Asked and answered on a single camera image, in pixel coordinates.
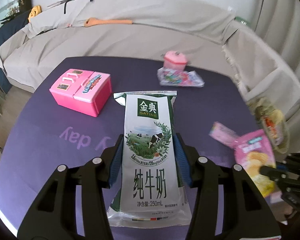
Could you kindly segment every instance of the purple tablecloth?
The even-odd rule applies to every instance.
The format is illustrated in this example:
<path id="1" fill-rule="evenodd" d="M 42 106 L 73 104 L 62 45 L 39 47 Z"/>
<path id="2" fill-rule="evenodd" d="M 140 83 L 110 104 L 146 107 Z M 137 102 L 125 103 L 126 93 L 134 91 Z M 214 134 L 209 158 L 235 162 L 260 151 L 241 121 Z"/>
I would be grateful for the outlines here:
<path id="1" fill-rule="evenodd" d="M 100 156 L 124 132 L 124 106 L 109 98 L 95 118 L 57 105 L 49 92 L 55 80 L 70 68 L 111 74 L 113 92 L 177 90 L 174 104 L 175 131 L 187 145 L 216 164 L 230 167 L 233 151 L 208 134 L 215 121 L 238 135 L 258 129 L 236 86 L 218 73 L 195 69 L 204 79 L 203 88 L 162 87 L 156 73 L 162 62 L 119 57 L 66 58 L 44 80 L 11 130 L 0 162 L 0 209 L 18 228 L 32 201 L 60 164 L 75 167 Z M 106 208 L 119 189 L 121 178 L 103 190 Z M 191 210 L 196 189 L 187 188 Z M 83 232 L 77 202 L 78 232 Z M 112 228 L 115 239 L 185 239 L 188 226 L 161 229 Z"/>

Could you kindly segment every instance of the pink toy pot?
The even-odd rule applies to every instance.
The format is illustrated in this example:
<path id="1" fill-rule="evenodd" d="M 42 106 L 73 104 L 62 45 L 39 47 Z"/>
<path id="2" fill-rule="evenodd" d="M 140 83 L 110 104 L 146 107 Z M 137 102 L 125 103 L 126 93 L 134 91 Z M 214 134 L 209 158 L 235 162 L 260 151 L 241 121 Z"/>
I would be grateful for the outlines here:
<path id="1" fill-rule="evenodd" d="M 97 117 L 112 93 L 110 75 L 69 69 L 49 89 L 60 106 Z"/>
<path id="2" fill-rule="evenodd" d="M 164 57 L 163 67 L 183 71 L 187 65 L 186 56 L 177 51 L 168 51 Z"/>

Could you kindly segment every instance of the pink toy refrigerator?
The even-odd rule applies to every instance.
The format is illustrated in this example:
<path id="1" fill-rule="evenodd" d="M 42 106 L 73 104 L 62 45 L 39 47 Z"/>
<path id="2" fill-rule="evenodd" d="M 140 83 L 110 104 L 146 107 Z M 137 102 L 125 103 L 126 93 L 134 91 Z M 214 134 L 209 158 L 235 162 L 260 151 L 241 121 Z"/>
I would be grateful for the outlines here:
<path id="1" fill-rule="evenodd" d="M 58 105 L 97 117 L 112 93 L 110 74 L 69 69 L 49 89 Z"/>

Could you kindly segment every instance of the orange strap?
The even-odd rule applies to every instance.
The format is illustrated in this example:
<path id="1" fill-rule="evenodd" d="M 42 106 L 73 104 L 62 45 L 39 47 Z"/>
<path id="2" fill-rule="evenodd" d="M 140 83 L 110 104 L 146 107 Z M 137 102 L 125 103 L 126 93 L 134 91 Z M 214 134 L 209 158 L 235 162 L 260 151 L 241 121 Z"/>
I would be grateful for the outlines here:
<path id="1" fill-rule="evenodd" d="M 100 24 L 132 24 L 132 20 L 99 20 L 96 18 L 89 18 L 85 21 L 84 26 L 90 27 L 93 25 L 100 25 Z"/>

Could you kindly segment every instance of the plastic wrapper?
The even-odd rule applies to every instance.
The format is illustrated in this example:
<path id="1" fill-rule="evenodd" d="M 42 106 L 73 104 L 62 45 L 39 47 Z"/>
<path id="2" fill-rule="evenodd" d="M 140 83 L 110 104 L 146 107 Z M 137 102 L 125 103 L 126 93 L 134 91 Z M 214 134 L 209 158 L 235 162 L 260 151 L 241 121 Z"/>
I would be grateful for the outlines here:
<path id="1" fill-rule="evenodd" d="M 173 149 L 176 91 L 115 93 L 124 105 L 122 186 L 107 216 L 110 226 L 189 225 L 191 211 Z"/>
<path id="2" fill-rule="evenodd" d="M 203 87 L 204 81 L 195 71 L 160 68 L 157 72 L 160 85 L 177 87 Z"/>
<path id="3" fill-rule="evenodd" d="M 238 138 L 234 131 L 219 122 L 214 122 L 209 135 L 230 148 L 234 147 L 235 140 Z"/>

